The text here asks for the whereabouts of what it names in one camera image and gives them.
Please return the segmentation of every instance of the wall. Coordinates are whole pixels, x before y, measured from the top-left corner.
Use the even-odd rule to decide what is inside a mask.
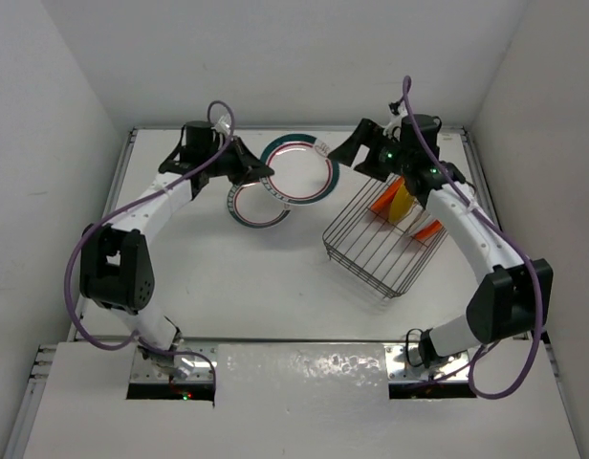
[[[548,329],[589,457],[589,0],[536,0],[474,124],[501,223],[555,270]]]
[[[39,0],[0,0],[0,457],[38,344],[66,337],[68,252],[121,141]]]
[[[179,124],[213,98],[245,124],[470,123],[527,0],[43,0],[120,126]]]

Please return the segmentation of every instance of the black cable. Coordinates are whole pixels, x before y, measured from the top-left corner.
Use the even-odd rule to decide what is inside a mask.
[[[418,331],[420,332],[420,335],[422,334],[422,330],[419,328],[412,328],[410,329],[407,334],[405,335],[405,361],[407,363],[409,363],[409,366],[411,366],[412,368],[418,368],[419,366],[422,366],[422,362],[418,363],[417,365],[414,365],[413,363],[411,363],[411,360],[409,359],[409,335],[411,335],[411,332],[415,332]]]

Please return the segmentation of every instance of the wire dish rack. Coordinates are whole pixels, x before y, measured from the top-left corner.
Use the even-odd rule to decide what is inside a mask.
[[[424,240],[408,235],[425,216],[417,203],[397,225],[370,209],[398,178],[370,179],[322,234],[329,258],[388,298],[409,290],[447,236],[443,228]]]

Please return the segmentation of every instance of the metal wire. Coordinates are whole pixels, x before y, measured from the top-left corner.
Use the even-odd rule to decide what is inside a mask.
[[[388,298],[409,290],[447,236],[444,229],[424,241],[408,235],[424,211],[418,204],[398,225],[370,209],[397,179],[367,181],[322,234],[330,259]]]

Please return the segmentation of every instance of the orange object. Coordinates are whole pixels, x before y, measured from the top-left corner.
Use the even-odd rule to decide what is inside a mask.
[[[427,239],[427,237],[432,236],[440,229],[441,229],[441,223],[439,223],[438,220],[435,220],[430,225],[428,225],[426,228],[421,229],[420,231],[416,232],[413,235],[413,237],[414,237],[414,239],[416,239],[418,241],[422,241],[423,239]]]
[[[383,193],[383,195],[380,196],[378,200],[371,205],[370,209],[375,213],[382,213],[382,211],[386,207],[388,207],[390,203],[392,203],[392,200],[397,194],[397,191],[399,191],[399,188],[401,187],[403,182],[403,177],[399,177],[399,179],[394,184],[389,186],[388,189]]]

